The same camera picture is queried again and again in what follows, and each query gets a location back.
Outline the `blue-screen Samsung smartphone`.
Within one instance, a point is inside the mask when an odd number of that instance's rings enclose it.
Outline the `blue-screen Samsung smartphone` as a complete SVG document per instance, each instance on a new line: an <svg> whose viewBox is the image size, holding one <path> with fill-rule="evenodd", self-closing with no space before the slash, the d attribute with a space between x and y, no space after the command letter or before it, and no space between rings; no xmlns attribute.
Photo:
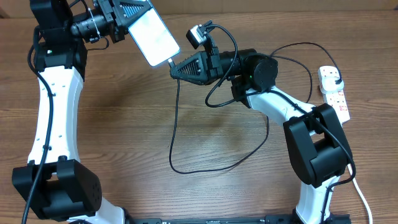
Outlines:
<svg viewBox="0 0 398 224"><path fill-rule="evenodd" d="M180 52L176 40L155 10L151 8L128 31L150 66L155 67Z"/></svg>

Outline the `white power strip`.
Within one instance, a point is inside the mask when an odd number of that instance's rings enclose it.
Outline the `white power strip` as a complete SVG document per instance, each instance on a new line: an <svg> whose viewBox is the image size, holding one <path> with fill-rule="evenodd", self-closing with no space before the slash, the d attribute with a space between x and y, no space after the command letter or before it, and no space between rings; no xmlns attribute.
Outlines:
<svg viewBox="0 0 398 224"><path fill-rule="evenodd" d="M340 79L340 73L336 67L333 66L322 66L318 69L318 79L320 83L321 77L334 77L336 81ZM337 117L341 124L350 120L348 105L343 90L332 94L322 94L323 101L336 111Z"/></svg>

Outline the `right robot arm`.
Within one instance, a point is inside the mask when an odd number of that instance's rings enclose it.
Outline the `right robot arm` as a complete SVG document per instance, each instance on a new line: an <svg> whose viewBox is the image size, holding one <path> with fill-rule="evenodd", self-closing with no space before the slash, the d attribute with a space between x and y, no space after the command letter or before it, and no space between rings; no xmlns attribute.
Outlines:
<svg viewBox="0 0 398 224"><path fill-rule="evenodd" d="M349 215L330 212L336 186L354 161L335 109L313 106L277 88L278 60L254 49L220 52L211 37L204 50L170 64L177 81L196 85L231 82L233 101L260 111L283 127L290 164L301 180L300 198L290 214L266 215L265 223L349 223Z"/></svg>

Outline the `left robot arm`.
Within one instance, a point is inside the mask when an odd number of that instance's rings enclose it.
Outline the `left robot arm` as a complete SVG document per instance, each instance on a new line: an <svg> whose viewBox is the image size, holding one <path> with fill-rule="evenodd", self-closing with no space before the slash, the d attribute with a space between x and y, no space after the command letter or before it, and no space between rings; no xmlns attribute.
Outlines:
<svg viewBox="0 0 398 224"><path fill-rule="evenodd" d="M95 1L74 15L60 0L31 0L37 26L27 63L39 81L34 145L27 164L12 171L12 184L41 220L70 223L132 223L125 208L107 201L98 176L78 155L76 133L85 81L86 43L124 39L127 28L153 8L150 1Z"/></svg>

